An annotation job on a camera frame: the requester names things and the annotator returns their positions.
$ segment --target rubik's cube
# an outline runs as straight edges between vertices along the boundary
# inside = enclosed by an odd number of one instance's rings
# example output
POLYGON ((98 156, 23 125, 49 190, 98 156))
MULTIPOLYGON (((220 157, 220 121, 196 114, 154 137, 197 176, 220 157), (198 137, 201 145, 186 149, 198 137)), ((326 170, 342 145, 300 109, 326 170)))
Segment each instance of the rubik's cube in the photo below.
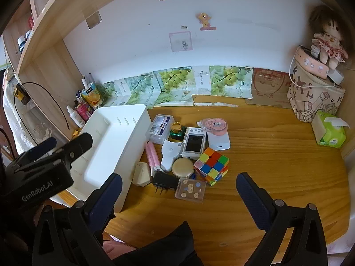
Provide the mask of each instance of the rubik's cube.
POLYGON ((210 186, 216 184, 228 172, 229 158, 208 147, 193 167, 210 186))

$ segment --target green tissue package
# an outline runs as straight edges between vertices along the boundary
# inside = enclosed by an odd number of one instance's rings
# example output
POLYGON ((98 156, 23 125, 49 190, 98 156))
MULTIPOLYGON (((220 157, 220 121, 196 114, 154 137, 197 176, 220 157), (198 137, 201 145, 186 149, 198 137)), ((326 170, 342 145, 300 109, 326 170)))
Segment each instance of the green tissue package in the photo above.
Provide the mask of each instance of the green tissue package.
POLYGON ((342 119, 320 110, 317 111, 312 121, 317 143, 334 148, 340 148, 347 138, 344 126, 349 127, 342 119))

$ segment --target wooden desk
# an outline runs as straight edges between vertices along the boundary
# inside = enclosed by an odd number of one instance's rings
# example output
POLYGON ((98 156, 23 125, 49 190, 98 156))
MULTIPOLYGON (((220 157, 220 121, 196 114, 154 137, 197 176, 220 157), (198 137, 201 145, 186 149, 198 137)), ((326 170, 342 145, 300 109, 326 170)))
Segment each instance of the wooden desk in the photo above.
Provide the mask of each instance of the wooden desk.
MULTIPOLYGON (((149 114, 151 119, 156 114, 173 115, 187 126, 196 126, 196 121, 207 117, 226 119, 231 148, 223 154, 230 158, 228 174, 206 189, 203 204, 176 199, 171 190, 155 194, 152 184, 143 188, 132 185, 123 211, 107 226, 108 233, 139 248, 187 220, 205 265, 244 265, 264 232, 257 229, 235 189, 240 172, 248 172, 272 198, 283 199, 290 206, 314 203, 327 243, 346 232, 349 189, 338 149, 317 145, 311 124, 298 121, 292 110, 247 105, 235 98, 195 99, 206 101, 240 107, 164 107, 149 110, 149 114)), ((141 161, 147 161, 145 153, 141 161)), ((69 204, 75 201, 67 192, 61 197, 69 204)), ((281 260, 291 233, 287 232, 275 262, 281 260)))

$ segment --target white cable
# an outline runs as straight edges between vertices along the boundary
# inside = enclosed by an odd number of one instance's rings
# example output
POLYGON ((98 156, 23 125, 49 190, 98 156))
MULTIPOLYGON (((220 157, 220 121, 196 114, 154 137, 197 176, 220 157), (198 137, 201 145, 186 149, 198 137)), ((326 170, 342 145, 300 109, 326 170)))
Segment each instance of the white cable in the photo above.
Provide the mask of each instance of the white cable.
POLYGON ((334 87, 335 87, 335 83, 334 83, 333 86, 323 86, 323 85, 299 86, 299 85, 297 85, 297 84, 292 80, 292 78, 291 78, 291 67, 292 67, 292 64, 293 64, 293 62, 294 62, 294 60, 295 60, 296 53, 297 53, 297 51, 298 51, 298 49, 299 49, 300 47, 302 47, 302 45, 300 45, 300 46, 297 47, 296 52, 295 52, 295 54, 294 54, 294 56, 293 56, 293 59, 292 59, 292 61, 291 61, 291 64, 290 64, 289 77, 290 77, 291 82, 292 82, 295 86, 300 87, 300 88, 313 88, 313 87, 334 88, 334 87))

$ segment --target green glass bottle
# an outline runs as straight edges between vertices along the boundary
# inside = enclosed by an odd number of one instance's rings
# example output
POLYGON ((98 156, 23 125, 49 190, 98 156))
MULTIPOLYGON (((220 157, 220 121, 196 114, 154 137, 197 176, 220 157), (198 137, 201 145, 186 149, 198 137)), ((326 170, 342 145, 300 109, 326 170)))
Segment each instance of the green glass bottle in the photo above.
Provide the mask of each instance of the green glass bottle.
POLYGON ((186 132, 186 127, 182 126, 180 122, 175 122, 172 124, 170 130, 170 137, 173 140, 182 141, 186 132))

